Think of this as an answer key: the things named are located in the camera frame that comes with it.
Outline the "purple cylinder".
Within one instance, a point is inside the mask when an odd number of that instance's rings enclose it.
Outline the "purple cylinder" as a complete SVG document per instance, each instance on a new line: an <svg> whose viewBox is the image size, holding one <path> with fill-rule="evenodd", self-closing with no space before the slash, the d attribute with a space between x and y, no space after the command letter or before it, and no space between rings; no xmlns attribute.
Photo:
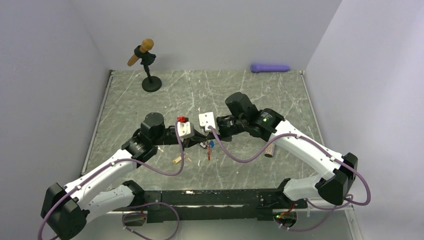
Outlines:
<svg viewBox="0 0 424 240"><path fill-rule="evenodd" d="M268 73L268 72L288 72L290 71L288 65L279 65L279 64L259 64L255 63L250 66L250 71L252 73Z"/></svg>

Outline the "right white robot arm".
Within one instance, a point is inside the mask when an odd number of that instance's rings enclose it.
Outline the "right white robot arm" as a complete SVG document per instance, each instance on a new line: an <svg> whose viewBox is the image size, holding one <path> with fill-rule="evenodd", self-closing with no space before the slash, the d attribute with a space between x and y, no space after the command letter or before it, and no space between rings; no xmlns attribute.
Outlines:
<svg viewBox="0 0 424 240"><path fill-rule="evenodd" d="M217 117L215 125L206 127L216 140L231 140L233 135L247 132L267 145L284 148L316 171L317 174L311 177L283 180L275 195L280 207L288 208L295 201L308 198L320 197L336 206L347 200L356 179L357 156L326 148L275 110L257 109L244 93L230 95L225 104L230 115Z"/></svg>

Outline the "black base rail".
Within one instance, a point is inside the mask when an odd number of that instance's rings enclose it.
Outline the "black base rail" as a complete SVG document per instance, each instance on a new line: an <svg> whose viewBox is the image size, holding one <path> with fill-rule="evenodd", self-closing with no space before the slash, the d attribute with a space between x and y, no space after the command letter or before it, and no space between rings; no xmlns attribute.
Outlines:
<svg viewBox="0 0 424 240"><path fill-rule="evenodd" d="M148 223L182 221L256 219L271 221L275 215L308 207L305 200L291 201L275 188L146 191L122 211L139 211L142 204Z"/></svg>

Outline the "yellow tagged key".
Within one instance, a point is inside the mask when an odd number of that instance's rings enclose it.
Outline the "yellow tagged key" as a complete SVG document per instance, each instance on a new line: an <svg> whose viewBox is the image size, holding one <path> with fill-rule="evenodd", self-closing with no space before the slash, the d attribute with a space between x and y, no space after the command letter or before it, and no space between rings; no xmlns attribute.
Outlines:
<svg viewBox="0 0 424 240"><path fill-rule="evenodd" d="M173 164L178 164L180 163L182 160L187 160L189 162L192 162L192 160L190 159L189 155L187 153L184 154L184 157L178 156L177 158L175 158L172 162Z"/></svg>

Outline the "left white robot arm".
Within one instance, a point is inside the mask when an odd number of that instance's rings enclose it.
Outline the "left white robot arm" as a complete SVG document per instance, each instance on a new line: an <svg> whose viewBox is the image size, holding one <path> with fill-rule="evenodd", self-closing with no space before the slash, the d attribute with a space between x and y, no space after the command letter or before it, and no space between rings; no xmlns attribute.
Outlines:
<svg viewBox="0 0 424 240"><path fill-rule="evenodd" d="M136 182L125 181L110 191L106 187L141 166L163 176L177 176L184 168L183 161L173 173L154 168L147 161L157 154L159 146L177 145L183 157L185 148L207 140L208 136L195 130L186 117L180 116L174 125L166 127L162 114L149 113L140 128L108 160L64 186L54 183L46 190L37 238L41 240L44 227L49 226L56 239L70 240L87 223L112 210L139 209L145 192Z"/></svg>

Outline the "brown microphone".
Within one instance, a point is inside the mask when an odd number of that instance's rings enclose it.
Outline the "brown microphone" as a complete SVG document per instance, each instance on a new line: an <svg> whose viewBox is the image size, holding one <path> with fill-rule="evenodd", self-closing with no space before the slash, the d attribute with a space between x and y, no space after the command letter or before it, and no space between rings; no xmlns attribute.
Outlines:
<svg viewBox="0 0 424 240"><path fill-rule="evenodd" d="M150 50L154 46L154 41L151 38L146 38L142 41L141 45L137 46L133 55L127 62L129 67L133 66L138 60L140 60L141 65L150 66L156 59L156 55L150 53Z"/></svg>

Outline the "black microphone stand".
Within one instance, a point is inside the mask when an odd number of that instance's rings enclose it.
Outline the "black microphone stand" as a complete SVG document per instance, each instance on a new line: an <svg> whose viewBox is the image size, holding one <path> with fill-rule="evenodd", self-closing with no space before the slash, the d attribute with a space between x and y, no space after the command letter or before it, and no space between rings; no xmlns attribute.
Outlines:
<svg viewBox="0 0 424 240"><path fill-rule="evenodd" d="M147 77L142 81L142 89L152 93L158 91L162 86L162 81L157 76L151 76L150 68L147 65L142 65Z"/></svg>

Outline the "red handled metal keyring holder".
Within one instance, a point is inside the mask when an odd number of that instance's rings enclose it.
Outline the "red handled metal keyring holder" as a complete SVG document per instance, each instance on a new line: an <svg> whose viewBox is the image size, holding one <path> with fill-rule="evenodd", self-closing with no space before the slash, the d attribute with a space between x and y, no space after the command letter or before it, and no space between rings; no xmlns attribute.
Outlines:
<svg viewBox="0 0 424 240"><path fill-rule="evenodd" d="M204 149L205 150L205 152L206 152L206 156L207 156L207 160L208 161L210 161L211 160L211 154L212 154L212 149L214 148L210 148L210 146L209 146L209 141L212 141L212 140L207 140L207 141L204 141L204 142L200 142L199 143L199 146L202 148L202 149Z"/></svg>

